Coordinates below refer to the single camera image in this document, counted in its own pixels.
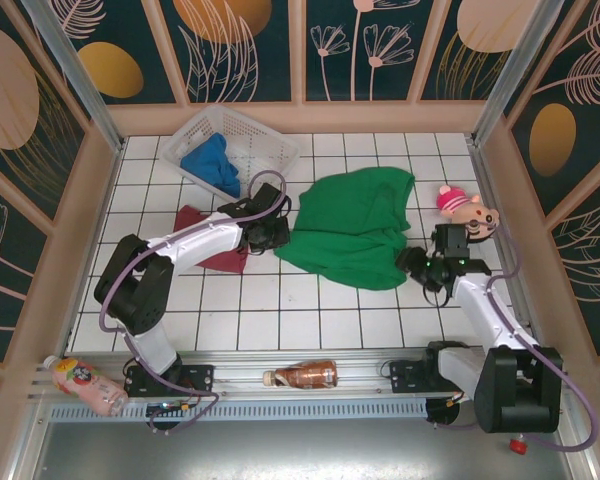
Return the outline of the red ribbed tank top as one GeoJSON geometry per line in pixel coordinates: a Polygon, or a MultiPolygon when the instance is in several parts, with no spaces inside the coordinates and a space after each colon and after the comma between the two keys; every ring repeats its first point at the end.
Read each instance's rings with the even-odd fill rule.
{"type": "MultiPolygon", "coordinates": [[[[185,205],[176,214],[174,231],[195,225],[205,220],[208,216],[209,213],[202,213],[194,207],[185,205]]],[[[197,263],[196,267],[224,273],[242,274],[247,263],[248,253],[248,250],[240,249],[222,252],[197,263]]]]}

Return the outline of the green tank top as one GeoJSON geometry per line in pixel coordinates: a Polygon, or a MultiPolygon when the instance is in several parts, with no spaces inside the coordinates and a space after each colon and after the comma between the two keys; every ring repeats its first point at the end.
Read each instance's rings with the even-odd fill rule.
{"type": "Polygon", "coordinates": [[[395,265],[407,246],[406,216],[415,177],[370,167],[324,177],[299,196],[290,242],[275,255],[332,282],[371,291],[406,282],[395,265]]]}

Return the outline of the blue tank top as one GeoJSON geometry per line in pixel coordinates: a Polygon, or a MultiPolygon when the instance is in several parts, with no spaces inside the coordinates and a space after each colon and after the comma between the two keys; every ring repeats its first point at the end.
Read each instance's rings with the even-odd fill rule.
{"type": "Polygon", "coordinates": [[[180,168],[234,198],[240,195],[238,169],[226,154],[227,141],[214,133],[180,160],[180,168]]]}

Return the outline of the pink plush toy doll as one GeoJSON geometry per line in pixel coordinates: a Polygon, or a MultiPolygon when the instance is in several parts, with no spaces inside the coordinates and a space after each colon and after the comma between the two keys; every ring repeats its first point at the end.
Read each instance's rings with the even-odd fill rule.
{"type": "Polygon", "coordinates": [[[463,225],[470,243],[490,238],[500,225],[499,212],[483,204],[479,195],[468,195],[462,188],[442,185],[436,205],[441,215],[452,224],[463,225]]]}

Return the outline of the white plastic perforated basket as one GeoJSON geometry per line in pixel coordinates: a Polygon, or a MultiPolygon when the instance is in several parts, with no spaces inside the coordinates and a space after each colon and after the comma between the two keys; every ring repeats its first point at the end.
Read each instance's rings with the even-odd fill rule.
{"type": "Polygon", "coordinates": [[[229,163],[237,169],[241,196],[247,194],[249,185],[258,187],[272,179],[270,175],[258,178],[258,173],[274,170],[286,177],[300,157],[296,142],[258,121],[219,104],[203,108],[164,142],[158,159],[183,178],[227,202],[235,202],[238,197],[180,167],[185,155],[215,133],[221,134],[227,142],[225,152],[229,163]]]}

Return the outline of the brown drink bottle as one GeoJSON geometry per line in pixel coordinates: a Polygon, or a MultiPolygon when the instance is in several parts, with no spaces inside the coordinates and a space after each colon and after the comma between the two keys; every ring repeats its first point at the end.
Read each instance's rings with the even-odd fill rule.
{"type": "Polygon", "coordinates": [[[266,387],[313,390],[335,388],[337,384],[337,365],[332,360],[302,362],[263,373],[266,387]]]}

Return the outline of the grey metal shelf plate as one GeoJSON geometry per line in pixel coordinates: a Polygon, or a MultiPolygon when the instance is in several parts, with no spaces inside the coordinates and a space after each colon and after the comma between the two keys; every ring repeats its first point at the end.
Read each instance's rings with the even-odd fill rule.
{"type": "Polygon", "coordinates": [[[140,423],[52,423],[14,480],[600,480],[580,455],[418,419],[201,422],[174,436],[140,423]]]}

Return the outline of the pink drink bottle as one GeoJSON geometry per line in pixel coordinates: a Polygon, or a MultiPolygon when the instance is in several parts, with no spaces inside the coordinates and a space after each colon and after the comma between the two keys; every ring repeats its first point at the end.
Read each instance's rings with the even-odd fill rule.
{"type": "Polygon", "coordinates": [[[51,373],[57,389],[79,398],[98,415],[116,416],[129,401],[123,387],[82,360],[50,355],[43,366],[51,373]]]}

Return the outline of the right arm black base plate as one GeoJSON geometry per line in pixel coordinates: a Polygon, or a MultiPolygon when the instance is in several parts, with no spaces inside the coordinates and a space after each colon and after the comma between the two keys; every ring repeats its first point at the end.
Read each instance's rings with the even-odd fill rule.
{"type": "Polygon", "coordinates": [[[433,351],[427,348],[420,359],[389,362],[389,379],[393,393],[437,393],[445,387],[434,364],[433,351]]]}

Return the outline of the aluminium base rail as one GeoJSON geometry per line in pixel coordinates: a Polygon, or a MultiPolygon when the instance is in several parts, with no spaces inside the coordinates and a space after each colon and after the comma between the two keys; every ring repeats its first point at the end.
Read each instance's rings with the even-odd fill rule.
{"type": "MultiPolygon", "coordinates": [[[[363,399],[397,397],[443,397],[444,393],[393,394],[389,375],[389,361],[419,360],[424,348],[389,349],[322,349],[322,350],[270,350],[270,351],[192,351],[181,353],[185,365],[211,365],[212,391],[221,401],[244,400],[302,400],[302,399],[363,399]],[[266,370],[275,370],[310,360],[334,360],[337,364],[336,388],[300,390],[265,387],[262,382],[266,370]]],[[[119,383],[127,386],[123,374],[130,353],[75,353],[85,363],[119,383]]],[[[25,383],[25,398],[44,399],[49,402],[77,401],[63,394],[51,380],[51,373],[37,365],[30,380],[25,383]]]]}

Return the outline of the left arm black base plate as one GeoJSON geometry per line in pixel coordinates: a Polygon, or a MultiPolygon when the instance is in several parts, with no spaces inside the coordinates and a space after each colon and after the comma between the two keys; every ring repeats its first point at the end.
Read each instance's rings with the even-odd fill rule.
{"type": "MultiPolygon", "coordinates": [[[[129,397],[177,397],[185,394],[184,391],[167,387],[157,381],[142,366],[128,367],[124,376],[123,387],[129,397]]],[[[187,391],[209,392],[213,388],[214,367],[212,365],[176,365],[167,370],[162,378],[187,391]]]]}

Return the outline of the aluminium frame post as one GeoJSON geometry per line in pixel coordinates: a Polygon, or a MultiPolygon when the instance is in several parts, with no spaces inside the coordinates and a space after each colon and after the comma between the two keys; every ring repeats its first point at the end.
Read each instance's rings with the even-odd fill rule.
{"type": "Polygon", "coordinates": [[[74,41],[89,39],[107,15],[104,0],[18,0],[43,51],[78,105],[118,153],[122,137],[80,60],[74,41]]]}
{"type": "Polygon", "coordinates": [[[469,147],[480,148],[492,133],[559,16],[563,3],[564,0],[539,0],[498,76],[472,133],[467,137],[469,147]]]}

